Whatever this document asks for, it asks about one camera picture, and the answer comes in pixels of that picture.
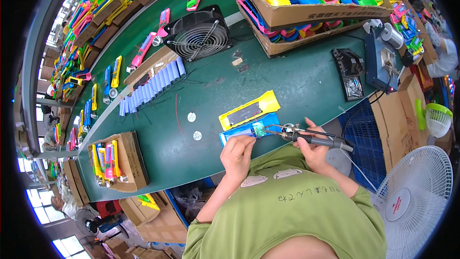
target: cartoon print on shirt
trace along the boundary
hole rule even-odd
[[[262,182],[267,181],[267,179],[268,179],[268,177],[263,176],[263,175],[248,176],[243,181],[243,183],[241,183],[240,187],[243,188],[243,187],[250,187],[250,186],[253,186],[253,185],[257,185],[257,184],[260,184]]]
[[[300,173],[303,173],[303,171],[300,170],[300,169],[291,169],[290,168],[290,169],[287,169],[287,170],[278,171],[278,173],[275,173],[275,175],[273,175],[273,179],[289,177],[289,176],[300,174]]]

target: soldering iron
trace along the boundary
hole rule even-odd
[[[281,132],[268,130],[268,128],[271,127],[271,126],[277,126],[277,127],[281,128]],[[281,136],[281,138],[283,138],[284,140],[287,140],[287,141],[296,142],[297,138],[302,137],[303,139],[305,139],[310,144],[324,145],[324,146],[328,146],[328,147],[336,147],[336,148],[340,148],[340,149],[343,149],[343,150],[347,150],[349,152],[353,152],[353,148],[354,148],[354,144],[352,142],[350,142],[349,140],[347,140],[346,138],[343,138],[341,136],[337,136],[337,135],[334,135],[334,134],[329,134],[329,133],[324,133],[324,132],[319,132],[319,131],[314,131],[314,130],[300,129],[298,123],[296,125],[289,123],[289,124],[286,124],[284,126],[283,125],[277,125],[277,124],[270,124],[270,125],[265,126],[264,128],[265,128],[265,132],[267,132],[269,134],[279,135],[279,136]],[[333,139],[330,140],[330,139],[318,138],[318,137],[315,137],[315,136],[312,136],[312,135],[301,134],[300,132],[308,132],[308,133],[320,134],[320,135],[324,135],[324,136],[330,136]],[[345,141],[347,144],[345,144],[343,142],[336,141],[336,138]]]

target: green fan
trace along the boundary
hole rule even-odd
[[[423,109],[420,99],[415,100],[415,110],[420,130],[425,130],[428,127],[430,134],[435,138],[441,138],[446,135],[453,121],[452,111],[436,103],[429,103]]]

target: electric fan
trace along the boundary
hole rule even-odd
[[[385,223],[387,258],[414,258],[436,227],[452,191],[452,165],[437,146],[402,158],[372,199]]]
[[[185,60],[207,57],[232,47],[219,6],[209,5],[164,26],[164,43]]]
[[[95,217],[93,212],[88,209],[80,209],[75,214],[75,224],[77,225],[78,230],[88,237],[95,236],[98,231],[101,233],[106,233],[110,229],[116,227],[118,233],[122,233],[124,237],[128,238],[128,234],[120,225],[123,222],[121,214],[108,215],[104,218]]]
[[[429,103],[425,109],[422,109],[422,101],[416,99],[415,110],[417,111],[420,130],[425,130],[425,127],[428,127],[430,134],[435,138],[441,138],[447,134],[453,121],[452,111],[447,107]]]

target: exhaust fan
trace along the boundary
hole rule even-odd
[[[168,23],[164,43],[192,62],[232,47],[230,32],[218,5],[209,5]]]

